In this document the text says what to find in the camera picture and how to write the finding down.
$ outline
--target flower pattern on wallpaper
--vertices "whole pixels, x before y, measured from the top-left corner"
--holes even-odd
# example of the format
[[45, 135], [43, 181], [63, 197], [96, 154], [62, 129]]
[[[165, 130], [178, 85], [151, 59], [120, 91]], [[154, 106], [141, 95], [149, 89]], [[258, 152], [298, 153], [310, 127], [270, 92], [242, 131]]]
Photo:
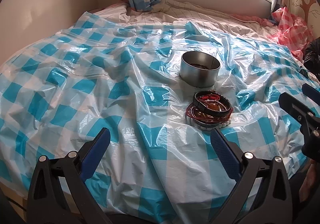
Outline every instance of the flower pattern on wallpaper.
[[320, 6], [316, 0], [291, 0], [290, 12], [305, 20], [314, 38], [320, 37]]

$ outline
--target silver metal container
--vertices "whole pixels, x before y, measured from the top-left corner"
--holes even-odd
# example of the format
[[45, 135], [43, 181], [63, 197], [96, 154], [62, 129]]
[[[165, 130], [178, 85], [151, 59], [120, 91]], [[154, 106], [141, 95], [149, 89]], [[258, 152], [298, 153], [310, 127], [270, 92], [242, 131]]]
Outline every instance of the silver metal container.
[[214, 85], [219, 70], [220, 62], [209, 54], [189, 51], [181, 57], [180, 77], [194, 87], [207, 88]]

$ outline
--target red and white checkered cloth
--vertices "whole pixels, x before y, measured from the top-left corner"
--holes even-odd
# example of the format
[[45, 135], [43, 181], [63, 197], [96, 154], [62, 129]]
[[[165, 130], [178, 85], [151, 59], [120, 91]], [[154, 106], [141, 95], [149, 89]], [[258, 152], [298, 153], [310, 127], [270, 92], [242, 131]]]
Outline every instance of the red and white checkered cloth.
[[302, 62], [304, 48], [313, 41], [312, 32], [308, 29], [306, 22], [291, 14], [287, 7], [280, 8], [272, 14], [276, 22], [279, 22], [279, 32], [268, 38], [287, 46], [292, 55]]

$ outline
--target bed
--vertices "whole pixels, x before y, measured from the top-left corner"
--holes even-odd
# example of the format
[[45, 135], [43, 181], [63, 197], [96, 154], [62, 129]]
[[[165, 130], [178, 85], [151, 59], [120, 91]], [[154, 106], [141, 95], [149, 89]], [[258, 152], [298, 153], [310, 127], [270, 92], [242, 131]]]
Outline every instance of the bed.
[[303, 136], [278, 97], [289, 92], [319, 116], [301, 91], [303, 83], [319, 84], [299, 73], [286, 46], [268, 38], [276, 33], [277, 27], [172, 0], [146, 13], [126, 3], [84, 13], [1, 67], [0, 181], [26, 196], [41, 155], [64, 157], [107, 127], [110, 146], [86, 181], [105, 212], [155, 223], [207, 222], [235, 182], [210, 133], [186, 121], [199, 90], [179, 77], [186, 51], [221, 63], [213, 88], [234, 108], [222, 128], [227, 139], [259, 158], [281, 156], [291, 177], [305, 160]]

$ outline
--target silver screw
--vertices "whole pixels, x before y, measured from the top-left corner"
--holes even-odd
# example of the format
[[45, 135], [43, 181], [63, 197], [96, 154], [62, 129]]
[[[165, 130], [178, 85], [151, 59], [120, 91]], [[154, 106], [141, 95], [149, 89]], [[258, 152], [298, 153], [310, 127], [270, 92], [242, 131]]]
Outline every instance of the silver screw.
[[70, 158], [74, 158], [74, 157], [76, 157], [77, 156], [77, 152], [75, 152], [75, 151], [71, 151], [69, 154], [68, 154], [68, 157], [70, 157]]
[[246, 153], [244, 154], [244, 156], [245, 156], [246, 158], [248, 158], [248, 159], [252, 159], [252, 158], [253, 158], [253, 154], [250, 153], [250, 152], [246, 152]]
[[47, 159], [46, 156], [40, 156], [39, 161], [40, 161], [40, 162], [44, 162], [46, 159]]
[[275, 157], [275, 160], [276, 160], [276, 162], [278, 162], [278, 163], [281, 163], [281, 162], [282, 162], [281, 157]]
[[319, 132], [317, 130], [314, 130], [313, 135], [315, 135], [316, 137], [319, 137]]

